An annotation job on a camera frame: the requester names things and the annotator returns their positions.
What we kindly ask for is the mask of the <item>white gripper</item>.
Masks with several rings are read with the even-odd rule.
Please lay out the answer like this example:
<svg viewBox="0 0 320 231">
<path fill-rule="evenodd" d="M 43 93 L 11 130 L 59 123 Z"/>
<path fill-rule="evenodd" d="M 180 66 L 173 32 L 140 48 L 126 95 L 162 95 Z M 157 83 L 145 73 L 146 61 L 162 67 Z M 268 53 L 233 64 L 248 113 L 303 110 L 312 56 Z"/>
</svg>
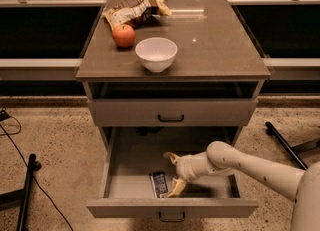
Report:
<svg viewBox="0 0 320 231">
<path fill-rule="evenodd" d="M 205 152 L 182 157 L 173 152 L 165 152 L 163 157 L 176 165 L 176 172 L 179 177 L 172 180 L 171 190 L 165 195 L 166 198 L 179 196 L 185 189 L 187 182 L 209 175 L 212 171 L 212 164 Z"/>
</svg>

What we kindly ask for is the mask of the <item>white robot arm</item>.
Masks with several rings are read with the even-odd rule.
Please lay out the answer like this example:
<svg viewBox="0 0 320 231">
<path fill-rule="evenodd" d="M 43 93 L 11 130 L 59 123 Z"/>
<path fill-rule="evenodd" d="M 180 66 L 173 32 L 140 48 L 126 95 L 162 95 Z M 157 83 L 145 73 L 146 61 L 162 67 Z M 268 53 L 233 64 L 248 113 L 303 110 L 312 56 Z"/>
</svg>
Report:
<svg viewBox="0 0 320 231">
<path fill-rule="evenodd" d="M 320 231 L 320 163 L 306 170 L 294 168 L 243 153 L 233 146 L 215 141 L 204 152 L 164 157 L 176 166 L 169 197 L 178 196 L 186 185 L 202 176 L 222 175 L 238 170 L 294 203 L 291 231 Z"/>
</svg>

